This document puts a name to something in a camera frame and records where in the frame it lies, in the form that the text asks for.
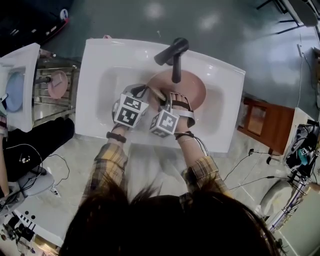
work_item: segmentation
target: plaid sleeve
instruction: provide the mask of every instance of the plaid sleeve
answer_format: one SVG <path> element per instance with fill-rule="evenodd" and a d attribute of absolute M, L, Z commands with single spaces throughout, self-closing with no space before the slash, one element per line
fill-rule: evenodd
<path fill-rule="evenodd" d="M 218 168 L 211 156 L 199 158 L 195 161 L 193 166 L 190 166 L 182 172 L 182 177 L 184 178 L 189 192 L 191 193 L 199 190 L 206 181 L 213 179 L 213 191 L 231 196 L 227 186 L 222 181 L 218 173 Z"/>
<path fill-rule="evenodd" d="M 85 186 L 82 202 L 89 194 L 106 184 L 106 178 L 111 178 L 120 187 L 124 185 L 124 172 L 128 157 L 123 149 L 112 143 L 105 144 L 95 157 L 90 178 Z"/>

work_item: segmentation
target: black faucet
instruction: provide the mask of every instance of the black faucet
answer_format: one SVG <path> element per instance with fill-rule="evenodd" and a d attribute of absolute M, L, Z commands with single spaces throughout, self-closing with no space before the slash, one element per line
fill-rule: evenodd
<path fill-rule="evenodd" d="M 189 42 L 187 39 L 179 37 L 162 52 L 154 56 L 157 64 L 162 66 L 167 63 L 169 66 L 173 65 L 172 69 L 172 82 L 175 84 L 181 81 L 181 55 L 189 49 Z"/>

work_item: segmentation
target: person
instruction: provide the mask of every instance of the person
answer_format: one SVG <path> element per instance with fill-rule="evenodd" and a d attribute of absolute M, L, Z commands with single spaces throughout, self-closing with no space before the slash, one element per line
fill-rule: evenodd
<path fill-rule="evenodd" d="M 19 129 L 8 132 L 5 113 L 0 103 L 0 198 L 10 193 L 8 182 L 16 182 L 39 166 L 75 133 L 73 121 L 62 117 L 36 126 L 29 132 Z"/>
<path fill-rule="evenodd" d="M 174 97 L 187 103 L 182 95 Z M 189 131 L 186 117 L 179 118 L 175 131 Z M 112 131 L 122 137 L 126 132 L 118 125 Z M 94 159 L 59 255 L 280 255 L 264 222 L 232 198 L 214 160 L 189 135 L 177 139 L 189 192 L 157 195 L 151 184 L 132 201 L 126 190 L 124 143 L 109 138 Z"/>

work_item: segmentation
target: dish rack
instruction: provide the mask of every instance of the dish rack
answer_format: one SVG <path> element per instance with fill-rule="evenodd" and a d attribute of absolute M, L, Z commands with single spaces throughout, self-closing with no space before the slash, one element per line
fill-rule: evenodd
<path fill-rule="evenodd" d="M 59 117 L 68 117 L 76 112 L 76 97 L 81 62 L 57 57 L 56 54 L 40 50 L 34 74 L 32 90 L 32 123 L 39 126 Z M 53 72 L 63 71 L 66 74 L 68 86 L 60 99 L 49 95 L 48 84 L 35 81 L 51 77 Z"/>

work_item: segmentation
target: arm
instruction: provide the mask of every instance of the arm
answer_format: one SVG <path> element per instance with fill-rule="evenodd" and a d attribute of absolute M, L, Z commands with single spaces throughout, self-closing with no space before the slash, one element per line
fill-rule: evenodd
<path fill-rule="evenodd" d="M 176 101 L 182 101 L 188 103 L 184 96 L 177 96 L 173 98 Z M 181 106 L 175 106 L 176 109 L 185 110 Z M 188 119 L 181 116 L 176 126 L 176 132 L 185 133 L 189 131 Z M 183 152 L 184 160 L 187 168 L 182 172 L 188 190 L 194 192 L 201 189 L 201 187 L 209 180 L 214 180 L 214 187 L 212 188 L 215 192 L 223 193 L 227 196 L 231 196 L 227 186 L 222 181 L 218 168 L 211 156 L 206 156 L 199 146 L 198 142 L 191 137 L 184 135 L 180 137 L 178 143 Z"/>
<path fill-rule="evenodd" d="M 4 150 L 3 150 L 3 134 L 0 134 L 0 187 L 4 194 L 4 196 L 9 195 L 9 185 L 8 185 L 8 177 L 7 177 L 7 169 L 4 158 Z"/>
<path fill-rule="evenodd" d="M 119 126 L 113 129 L 112 132 L 124 137 L 127 128 L 125 126 Z M 128 160 L 128 157 L 123 151 L 123 145 L 123 143 L 116 139 L 110 138 L 107 143 L 102 146 L 99 154 L 94 159 L 91 175 L 82 196 L 82 202 L 90 193 L 108 186 L 106 182 L 108 179 L 112 179 L 118 186 L 123 187 L 125 167 Z"/>

